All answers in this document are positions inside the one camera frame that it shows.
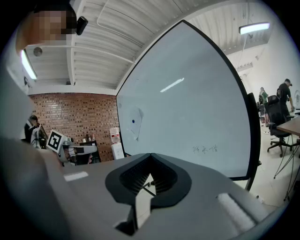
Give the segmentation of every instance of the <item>person in green shirt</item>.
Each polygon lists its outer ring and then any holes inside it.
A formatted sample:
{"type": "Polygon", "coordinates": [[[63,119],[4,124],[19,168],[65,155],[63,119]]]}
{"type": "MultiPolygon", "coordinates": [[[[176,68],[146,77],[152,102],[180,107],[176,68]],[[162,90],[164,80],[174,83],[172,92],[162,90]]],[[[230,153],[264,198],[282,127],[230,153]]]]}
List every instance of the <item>person in green shirt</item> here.
{"type": "MultiPolygon", "coordinates": [[[[267,100],[268,96],[269,95],[265,92],[264,88],[261,87],[261,90],[259,92],[260,104],[262,105],[268,104],[268,100],[267,100]]],[[[266,127],[268,127],[270,124],[270,119],[266,111],[265,111],[264,118],[265,118],[266,127]]]]}

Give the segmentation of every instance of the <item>brick wall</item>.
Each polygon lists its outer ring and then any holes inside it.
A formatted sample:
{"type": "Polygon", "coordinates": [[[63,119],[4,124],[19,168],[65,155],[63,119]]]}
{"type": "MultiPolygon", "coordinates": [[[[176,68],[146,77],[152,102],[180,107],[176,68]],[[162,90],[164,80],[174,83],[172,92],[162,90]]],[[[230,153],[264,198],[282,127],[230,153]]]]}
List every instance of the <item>brick wall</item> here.
{"type": "Polygon", "coordinates": [[[30,95],[38,117],[49,135],[54,129],[82,143],[86,134],[95,135],[101,161],[113,160],[109,128],[118,127],[116,97],[88,93],[30,95]]]}

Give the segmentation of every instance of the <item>whiteboard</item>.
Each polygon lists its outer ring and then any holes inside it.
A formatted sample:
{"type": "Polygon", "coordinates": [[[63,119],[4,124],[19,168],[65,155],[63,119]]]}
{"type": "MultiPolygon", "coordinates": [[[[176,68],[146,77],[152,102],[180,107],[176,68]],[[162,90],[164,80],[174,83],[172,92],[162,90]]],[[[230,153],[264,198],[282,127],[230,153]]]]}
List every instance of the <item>whiteboard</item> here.
{"type": "Polygon", "coordinates": [[[206,38],[182,21],[138,62],[117,95],[122,144],[130,155],[155,152],[245,177],[246,91],[206,38]]]}

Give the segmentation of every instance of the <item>fluorescent light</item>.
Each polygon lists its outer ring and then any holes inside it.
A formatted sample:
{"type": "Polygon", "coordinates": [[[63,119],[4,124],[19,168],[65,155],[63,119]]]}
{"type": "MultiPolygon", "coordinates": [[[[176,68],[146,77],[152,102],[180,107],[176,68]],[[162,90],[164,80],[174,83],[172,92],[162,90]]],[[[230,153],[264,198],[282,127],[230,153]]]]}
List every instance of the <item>fluorescent light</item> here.
{"type": "Polygon", "coordinates": [[[31,67],[31,64],[29,63],[29,60],[28,60],[28,57],[27,57],[27,53],[24,50],[21,53],[21,59],[22,59],[22,64],[23,64],[24,68],[26,69],[29,77],[31,79],[36,79],[37,75],[33,71],[32,67],[31,67]]]}
{"type": "Polygon", "coordinates": [[[245,34],[245,33],[254,32],[258,30],[268,29],[269,27],[270,27],[269,22],[259,22],[259,23],[254,23],[254,24],[249,24],[249,25],[239,27],[239,33],[245,34]]]}
{"type": "Polygon", "coordinates": [[[160,92],[164,92],[167,91],[169,88],[175,86],[176,84],[182,82],[184,80],[184,77],[181,79],[178,79],[177,81],[173,82],[171,85],[167,86],[166,88],[162,89],[160,92]]]}

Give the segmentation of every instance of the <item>black shirt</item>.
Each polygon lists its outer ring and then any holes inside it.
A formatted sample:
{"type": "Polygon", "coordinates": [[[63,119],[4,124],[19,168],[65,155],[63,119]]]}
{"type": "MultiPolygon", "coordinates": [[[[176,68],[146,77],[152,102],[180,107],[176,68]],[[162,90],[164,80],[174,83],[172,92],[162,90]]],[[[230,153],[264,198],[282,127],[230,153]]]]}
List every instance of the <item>black shirt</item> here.
{"type": "Polygon", "coordinates": [[[286,104],[286,101],[287,101],[287,96],[289,96],[289,98],[291,97],[291,91],[289,89],[289,87],[283,83],[279,86],[279,91],[280,91],[280,102],[282,104],[286,104]]]}

